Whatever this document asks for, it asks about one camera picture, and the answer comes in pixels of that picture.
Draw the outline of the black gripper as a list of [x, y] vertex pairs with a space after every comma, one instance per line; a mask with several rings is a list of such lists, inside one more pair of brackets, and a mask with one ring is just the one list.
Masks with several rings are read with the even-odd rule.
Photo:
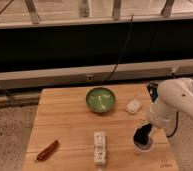
[[148, 143], [148, 135], [152, 130], [152, 124], [148, 123], [138, 128], [133, 136], [133, 140], [139, 144], [146, 145]]

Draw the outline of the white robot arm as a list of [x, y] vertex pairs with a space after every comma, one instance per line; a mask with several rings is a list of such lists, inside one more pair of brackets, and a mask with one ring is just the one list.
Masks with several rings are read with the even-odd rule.
[[139, 127], [133, 141], [146, 146], [154, 127], [164, 128], [177, 112], [193, 119], [193, 79], [178, 78], [162, 81], [157, 87], [157, 98], [146, 113], [147, 123]]

